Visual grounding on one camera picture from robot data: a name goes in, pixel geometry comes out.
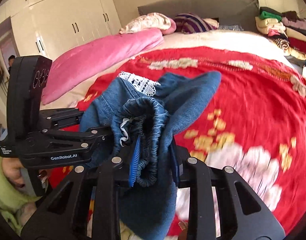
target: striped pillow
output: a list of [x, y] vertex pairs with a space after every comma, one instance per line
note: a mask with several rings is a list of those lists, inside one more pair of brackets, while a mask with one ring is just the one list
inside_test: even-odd
[[178, 14], [175, 16], [174, 21], [176, 23], [176, 32], [185, 34], [202, 33], [217, 29], [192, 13]]

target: green jacket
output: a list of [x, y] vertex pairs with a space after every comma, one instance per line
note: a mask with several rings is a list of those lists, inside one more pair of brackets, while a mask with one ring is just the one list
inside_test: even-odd
[[23, 226], [20, 223], [21, 207], [35, 202], [39, 197], [31, 197], [17, 191], [6, 179], [2, 171], [0, 157], [0, 212], [13, 230], [20, 235]]

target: screw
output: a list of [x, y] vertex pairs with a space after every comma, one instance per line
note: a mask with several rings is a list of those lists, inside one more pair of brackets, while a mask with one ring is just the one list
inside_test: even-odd
[[191, 164], [197, 164], [197, 159], [193, 158], [193, 157], [190, 157], [190, 158], [187, 159], [187, 162], [191, 163]]
[[224, 168], [224, 171], [226, 171], [227, 173], [233, 173], [234, 172], [234, 169], [231, 167], [231, 166], [226, 166]]
[[84, 167], [83, 167], [83, 166], [77, 166], [77, 167], [75, 167], [74, 171], [75, 171], [76, 173], [81, 173], [81, 172], [84, 171]]
[[120, 157], [114, 157], [112, 158], [112, 162], [113, 163], [120, 163], [122, 161], [122, 159]]

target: blue jeans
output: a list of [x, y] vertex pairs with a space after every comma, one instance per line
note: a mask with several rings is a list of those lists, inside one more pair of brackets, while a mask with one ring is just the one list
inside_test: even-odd
[[[145, 240], [163, 239], [175, 214], [176, 187], [172, 180], [168, 147], [173, 135], [187, 129], [202, 114], [216, 92], [219, 72], [208, 72], [194, 79], [166, 73], [148, 97], [122, 78], [115, 78], [84, 113], [80, 130], [111, 125], [116, 155], [123, 143], [138, 135], [143, 152], [136, 181], [138, 185], [120, 198], [120, 218], [135, 234]], [[124, 129], [123, 121], [129, 120]], [[88, 166], [98, 166], [111, 156], [101, 148]]]

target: hand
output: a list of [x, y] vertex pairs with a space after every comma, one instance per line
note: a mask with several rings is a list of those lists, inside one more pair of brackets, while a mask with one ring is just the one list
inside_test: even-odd
[[186, 240], [187, 238], [187, 229], [183, 230], [178, 236], [177, 240]]
[[18, 158], [2, 158], [2, 171], [5, 177], [16, 187], [23, 187], [24, 185], [20, 168], [23, 168], [23, 165]]

